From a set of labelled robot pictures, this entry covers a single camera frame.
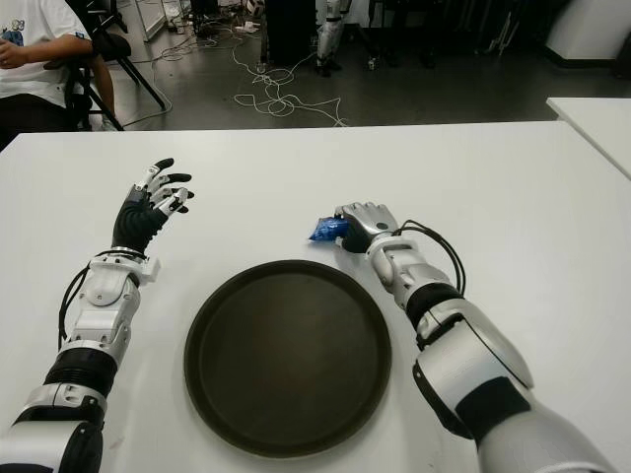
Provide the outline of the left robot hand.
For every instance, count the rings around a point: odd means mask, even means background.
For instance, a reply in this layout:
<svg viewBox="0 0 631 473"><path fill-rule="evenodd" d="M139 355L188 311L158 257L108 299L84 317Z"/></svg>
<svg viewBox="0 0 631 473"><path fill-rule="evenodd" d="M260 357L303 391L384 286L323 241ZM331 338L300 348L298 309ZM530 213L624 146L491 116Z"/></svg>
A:
<svg viewBox="0 0 631 473"><path fill-rule="evenodd" d="M194 193L185 185L192 180L189 173L165 173L175 163L172 158L148 167L132 184L114 221L111 248L124 248L144 254L151 240L168 219L188 212L186 202Z"/></svg>

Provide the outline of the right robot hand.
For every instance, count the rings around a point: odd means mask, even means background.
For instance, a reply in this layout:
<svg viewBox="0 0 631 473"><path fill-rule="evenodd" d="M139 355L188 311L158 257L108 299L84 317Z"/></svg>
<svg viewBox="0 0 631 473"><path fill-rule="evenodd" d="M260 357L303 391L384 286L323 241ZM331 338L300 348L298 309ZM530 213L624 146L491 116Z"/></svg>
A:
<svg viewBox="0 0 631 473"><path fill-rule="evenodd" d="M391 236L398 229L393 214L383 204L346 204L337 207L334 216L341 218L348 225L341 246L352 253L365 253L377 237Z"/></svg>

